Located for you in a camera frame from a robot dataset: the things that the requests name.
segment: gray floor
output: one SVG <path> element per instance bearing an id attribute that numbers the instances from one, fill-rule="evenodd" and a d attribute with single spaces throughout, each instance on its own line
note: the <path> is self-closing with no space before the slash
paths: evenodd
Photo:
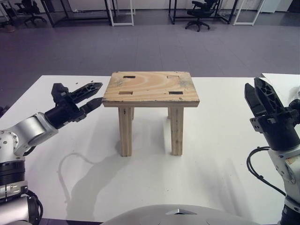
<path id="1" fill-rule="evenodd" d="M 172 25 L 167 11 L 155 10 L 137 11 L 134 27 L 102 21 L 62 23 L 53 29 L 41 22 L 14 33 L 0 30 L 0 106 L 12 105 L 41 75 L 300 73 L 299 22 L 299 14 L 290 13 L 261 15 L 254 27 L 207 20 L 211 29 L 197 33 L 196 27 L 184 29 L 187 20 Z"/>

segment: wire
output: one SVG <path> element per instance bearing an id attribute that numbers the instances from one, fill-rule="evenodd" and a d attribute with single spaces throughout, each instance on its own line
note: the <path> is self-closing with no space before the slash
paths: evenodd
<path id="1" fill-rule="evenodd" d="M 250 171 L 250 173 L 252 173 L 257 179 L 259 179 L 260 181 L 262 181 L 263 183 L 265 183 L 266 185 L 270 186 L 271 188 L 274 188 L 275 190 L 277 190 L 279 193 L 281 193 L 282 195 L 285 196 L 285 192 L 282 191 L 281 189 L 279 189 L 278 187 L 270 184 L 268 181 L 266 181 L 262 175 L 259 175 L 255 169 L 253 168 L 252 164 L 251 164 L 251 157 L 260 152 L 260 151 L 267 151 L 269 150 L 270 147 L 269 146 L 265 146 L 265 147 L 257 147 L 256 149 L 254 149 L 252 152 L 250 152 L 249 156 L 247 157 L 247 168 Z"/>
<path id="2" fill-rule="evenodd" d="M 39 201 L 38 196 L 33 191 L 28 190 L 27 195 L 30 196 L 30 197 L 34 197 L 37 201 L 37 205 L 39 206 L 39 217 L 36 219 L 36 222 L 35 222 L 35 224 L 38 225 L 39 222 L 41 221 L 43 213 L 44 213 L 43 205 Z"/>
<path id="3" fill-rule="evenodd" d="M 24 152 L 23 156 L 28 156 L 35 148 L 36 146 L 31 147 L 27 152 Z"/>

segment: white table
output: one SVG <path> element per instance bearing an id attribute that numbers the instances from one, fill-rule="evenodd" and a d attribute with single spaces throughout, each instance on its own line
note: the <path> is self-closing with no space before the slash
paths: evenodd
<path id="1" fill-rule="evenodd" d="M 289 93 L 293 82 L 265 75 Z M 42 76 L 0 119 L 8 128 L 36 112 L 54 107 L 53 83 L 71 91 L 107 76 Z M 252 176 L 246 158 L 267 145 L 254 131 L 244 100 L 253 78 L 193 78 L 198 108 L 185 109 L 184 154 L 170 155 L 167 109 L 136 108 L 132 157 L 120 157 L 118 112 L 101 106 L 80 123 L 36 147 L 26 158 L 29 188 L 44 206 L 44 218 L 107 221 L 125 211 L 153 204 L 191 204 L 223 210 L 262 224 L 281 218 L 284 197 Z M 253 156 L 257 171 L 284 189 L 266 152 Z"/>

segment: wooden stool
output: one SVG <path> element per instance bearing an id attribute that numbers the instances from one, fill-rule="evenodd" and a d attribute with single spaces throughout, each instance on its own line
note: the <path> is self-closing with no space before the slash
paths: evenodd
<path id="1" fill-rule="evenodd" d="M 168 107 L 172 154 L 182 155 L 183 108 L 197 107 L 199 98 L 187 72 L 113 73 L 103 97 L 105 107 L 119 108 L 121 155 L 131 156 L 135 107 Z"/>

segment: office chair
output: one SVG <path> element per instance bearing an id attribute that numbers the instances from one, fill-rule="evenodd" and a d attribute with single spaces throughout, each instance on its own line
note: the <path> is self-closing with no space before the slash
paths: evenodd
<path id="1" fill-rule="evenodd" d="M 197 21 L 188 22 L 186 29 L 192 25 L 198 26 L 197 32 L 200 31 L 201 25 L 207 26 L 208 30 L 210 29 L 210 26 L 208 24 L 200 21 L 200 19 L 209 18 L 215 12 L 218 0 L 204 0 L 204 1 L 205 1 L 205 3 L 198 2 L 198 1 L 192 1 L 192 3 L 194 4 L 194 7 L 193 7 L 193 9 L 188 10 L 187 14 L 196 17 Z"/>
<path id="2" fill-rule="evenodd" d="M 37 25 L 35 23 L 36 19 L 40 19 L 43 22 L 47 22 L 47 20 L 45 20 L 43 17 L 41 16 L 37 16 L 35 14 L 40 14 L 38 5 L 35 1 L 31 2 L 31 0 L 22 0 L 21 3 L 15 3 L 15 5 L 17 5 L 19 7 L 19 9 L 17 10 L 18 13 L 23 13 L 23 14 L 29 14 L 31 15 L 30 18 L 26 19 L 24 21 L 24 24 L 27 26 L 27 22 L 31 21 L 32 24 L 34 24 L 35 26 Z"/>

